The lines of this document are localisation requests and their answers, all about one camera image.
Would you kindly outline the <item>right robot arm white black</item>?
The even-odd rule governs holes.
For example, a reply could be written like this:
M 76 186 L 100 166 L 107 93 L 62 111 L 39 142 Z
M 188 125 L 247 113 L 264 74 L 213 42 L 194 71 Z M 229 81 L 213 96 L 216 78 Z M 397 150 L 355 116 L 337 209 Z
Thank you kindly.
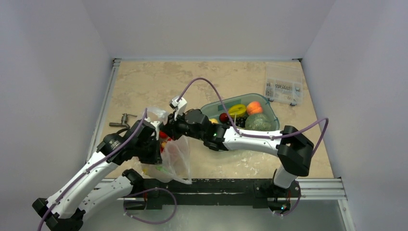
M 182 136 L 203 142 L 214 151 L 247 150 L 276 156 L 281 166 L 270 183 L 271 192 L 281 196 L 297 177 L 309 175 L 314 144 L 293 126 L 283 130 L 254 131 L 212 123 L 199 109 L 171 113 L 160 130 L 177 140 Z

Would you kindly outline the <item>clear plastic bag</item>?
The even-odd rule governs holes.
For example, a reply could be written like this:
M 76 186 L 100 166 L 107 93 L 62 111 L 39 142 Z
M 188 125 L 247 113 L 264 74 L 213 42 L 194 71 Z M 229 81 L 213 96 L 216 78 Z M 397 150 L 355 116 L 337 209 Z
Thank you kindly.
M 162 164 L 142 164 L 143 173 L 163 183 L 172 180 L 183 184 L 192 184 L 190 170 L 190 147 L 187 138 L 169 141 L 161 153 Z

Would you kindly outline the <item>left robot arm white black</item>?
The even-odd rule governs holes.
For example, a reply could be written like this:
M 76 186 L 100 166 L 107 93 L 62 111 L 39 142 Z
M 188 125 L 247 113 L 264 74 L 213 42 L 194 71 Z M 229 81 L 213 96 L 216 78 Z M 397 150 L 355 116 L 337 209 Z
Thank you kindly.
M 78 231 L 95 212 L 114 200 L 143 192 L 143 177 L 127 169 L 107 186 L 95 187 L 124 162 L 137 157 L 145 164 L 160 164 L 159 129 L 163 123 L 141 119 L 131 128 L 106 135 L 85 165 L 69 182 L 32 207 L 41 216 L 38 230 Z

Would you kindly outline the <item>red fake cherry bunch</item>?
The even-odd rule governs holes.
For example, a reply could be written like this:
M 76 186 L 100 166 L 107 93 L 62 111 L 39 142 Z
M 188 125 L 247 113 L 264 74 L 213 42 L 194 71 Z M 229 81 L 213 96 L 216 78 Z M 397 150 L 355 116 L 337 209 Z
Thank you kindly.
M 169 141 L 172 141 L 172 138 L 169 137 L 166 133 L 163 131 L 159 131 L 159 141 L 160 141 L 160 153 L 162 153 L 166 147 L 166 144 Z

